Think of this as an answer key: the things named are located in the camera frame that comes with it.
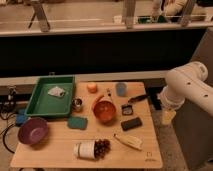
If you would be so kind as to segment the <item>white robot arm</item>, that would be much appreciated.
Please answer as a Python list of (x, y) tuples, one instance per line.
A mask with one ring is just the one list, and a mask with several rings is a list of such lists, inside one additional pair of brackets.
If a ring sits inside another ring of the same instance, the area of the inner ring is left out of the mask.
[(207, 67), (199, 62), (189, 62), (169, 70), (166, 85), (158, 95), (163, 107), (162, 124), (169, 125), (176, 111), (188, 99), (213, 117), (213, 87), (205, 83)]

